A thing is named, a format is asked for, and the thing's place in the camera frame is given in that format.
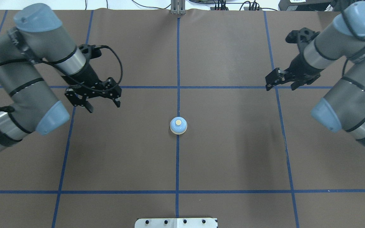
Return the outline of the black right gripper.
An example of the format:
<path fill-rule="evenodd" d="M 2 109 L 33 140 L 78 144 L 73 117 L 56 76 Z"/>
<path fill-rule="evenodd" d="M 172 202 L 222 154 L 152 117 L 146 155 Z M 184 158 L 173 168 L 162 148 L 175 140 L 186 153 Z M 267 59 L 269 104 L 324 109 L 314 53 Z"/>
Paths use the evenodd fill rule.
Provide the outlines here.
<path fill-rule="evenodd" d="M 295 90 L 305 84 L 312 84 L 319 76 L 321 69 L 311 66 L 303 56 L 298 54 L 290 63 L 290 66 L 285 69 L 290 74 L 291 90 Z M 286 80 L 281 76 L 280 68 L 275 68 L 266 77 L 266 91 L 271 90 L 277 85 L 285 84 Z"/>

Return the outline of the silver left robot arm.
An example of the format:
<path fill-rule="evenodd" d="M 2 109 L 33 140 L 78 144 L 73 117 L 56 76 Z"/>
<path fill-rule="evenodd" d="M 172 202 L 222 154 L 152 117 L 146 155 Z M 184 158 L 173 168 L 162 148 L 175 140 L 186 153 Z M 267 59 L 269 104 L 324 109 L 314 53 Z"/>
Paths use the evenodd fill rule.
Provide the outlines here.
<path fill-rule="evenodd" d="M 62 101 L 36 69 L 53 67 L 67 83 L 65 97 L 90 113 L 90 98 L 103 97 L 120 107 L 120 81 L 102 81 L 90 61 L 107 45 L 76 45 L 62 21 L 46 4 L 25 7 L 14 16 L 15 27 L 0 35 L 0 85 L 13 103 L 0 106 L 0 152 L 37 132 L 46 135 L 70 119 Z"/>

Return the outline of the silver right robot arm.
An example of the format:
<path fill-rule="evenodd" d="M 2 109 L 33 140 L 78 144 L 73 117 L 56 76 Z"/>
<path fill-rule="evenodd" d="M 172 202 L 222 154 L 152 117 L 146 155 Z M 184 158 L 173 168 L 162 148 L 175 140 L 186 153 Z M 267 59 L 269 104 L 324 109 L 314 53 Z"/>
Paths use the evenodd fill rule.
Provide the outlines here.
<path fill-rule="evenodd" d="M 266 77 L 266 90 L 291 83 L 295 90 L 315 82 L 320 73 L 345 57 L 340 80 L 311 110 L 311 116 L 332 132 L 344 130 L 365 147 L 365 1 L 341 9 L 322 32 L 308 28 L 291 31 L 287 43 L 298 46 L 290 66 L 273 69 Z M 347 63 L 352 67 L 346 71 Z"/>

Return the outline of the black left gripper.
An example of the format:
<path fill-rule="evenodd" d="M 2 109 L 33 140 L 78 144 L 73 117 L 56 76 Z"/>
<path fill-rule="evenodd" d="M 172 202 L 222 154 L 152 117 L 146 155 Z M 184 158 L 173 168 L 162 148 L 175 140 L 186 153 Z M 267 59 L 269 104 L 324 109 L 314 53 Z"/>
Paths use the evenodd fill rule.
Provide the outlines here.
<path fill-rule="evenodd" d="M 73 106 L 83 106 L 89 113 L 93 113 L 93 106 L 87 99 L 103 97 L 112 100 L 120 108 L 122 89 L 119 84 L 112 77 L 100 80 L 90 64 L 75 74 L 61 77 L 69 85 L 65 97 Z"/>

